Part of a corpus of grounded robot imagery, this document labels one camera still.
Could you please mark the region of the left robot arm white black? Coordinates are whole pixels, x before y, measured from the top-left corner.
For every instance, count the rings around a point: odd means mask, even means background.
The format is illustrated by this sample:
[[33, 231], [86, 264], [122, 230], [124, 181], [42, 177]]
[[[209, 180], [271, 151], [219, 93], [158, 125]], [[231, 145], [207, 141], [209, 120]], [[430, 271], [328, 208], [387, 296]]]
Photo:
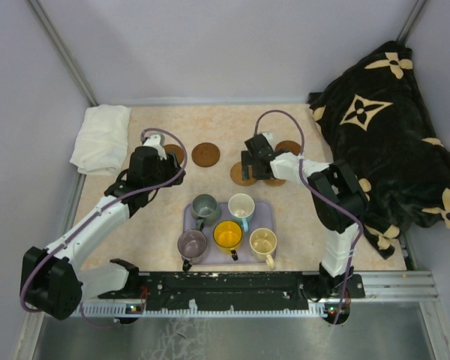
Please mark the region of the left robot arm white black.
[[111, 293], [135, 296], [141, 288], [137, 266], [112, 259], [103, 267], [82, 271], [82, 264], [108, 235], [148, 205], [151, 192], [180, 185], [185, 176], [182, 166], [173, 152], [137, 147], [129, 167], [75, 227], [45, 248], [25, 252], [19, 292], [22, 309], [64, 320], [89, 299]]

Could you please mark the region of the woven rattan coaster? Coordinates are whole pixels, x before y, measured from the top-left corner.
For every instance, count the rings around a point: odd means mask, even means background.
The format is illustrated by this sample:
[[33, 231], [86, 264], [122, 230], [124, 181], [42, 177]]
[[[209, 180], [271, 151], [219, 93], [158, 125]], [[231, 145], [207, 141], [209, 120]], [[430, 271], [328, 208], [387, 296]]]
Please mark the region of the woven rattan coaster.
[[280, 186], [284, 185], [287, 181], [282, 180], [282, 179], [273, 178], [273, 179], [264, 180], [263, 182], [270, 187], [280, 187]]
[[240, 162], [235, 163], [230, 169], [230, 178], [232, 181], [239, 186], [248, 187], [257, 183], [257, 180], [254, 178], [244, 180], [242, 178], [242, 164]]

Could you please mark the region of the yellow mug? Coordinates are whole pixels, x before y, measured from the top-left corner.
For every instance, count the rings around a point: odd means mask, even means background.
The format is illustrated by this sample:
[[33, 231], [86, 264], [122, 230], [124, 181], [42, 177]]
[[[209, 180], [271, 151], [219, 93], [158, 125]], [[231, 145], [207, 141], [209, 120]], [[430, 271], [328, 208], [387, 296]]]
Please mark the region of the yellow mug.
[[235, 262], [239, 260], [238, 250], [242, 245], [242, 238], [242, 228], [232, 220], [221, 221], [213, 230], [213, 239], [218, 250], [231, 256]]

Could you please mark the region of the dark brown wooden coaster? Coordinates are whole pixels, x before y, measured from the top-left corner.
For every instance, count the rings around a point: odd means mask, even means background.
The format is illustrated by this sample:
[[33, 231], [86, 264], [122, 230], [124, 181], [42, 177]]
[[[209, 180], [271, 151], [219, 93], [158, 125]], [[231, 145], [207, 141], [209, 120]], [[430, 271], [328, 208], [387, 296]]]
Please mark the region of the dark brown wooden coaster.
[[276, 151], [284, 150], [286, 152], [291, 152], [294, 155], [300, 155], [301, 149], [301, 146], [297, 142], [292, 140], [281, 141], [275, 146]]

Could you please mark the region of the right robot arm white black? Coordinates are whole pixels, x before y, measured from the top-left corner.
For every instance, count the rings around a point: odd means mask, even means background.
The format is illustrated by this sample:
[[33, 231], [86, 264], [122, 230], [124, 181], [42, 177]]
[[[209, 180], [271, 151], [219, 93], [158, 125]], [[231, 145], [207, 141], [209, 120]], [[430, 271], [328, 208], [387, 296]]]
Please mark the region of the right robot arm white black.
[[347, 162], [320, 163], [303, 154], [275, 150], [271, 139], [270, 133], [260, 133], [244, 142], [242, 178], [295, 182], [311, 192], [326, 240], [318, 278], [305, 287], [306, 295], [315, 301], [343, 296], [353, 274], [353, 252], [363, 233], [360, 218], [368, 205], [365, 192]]

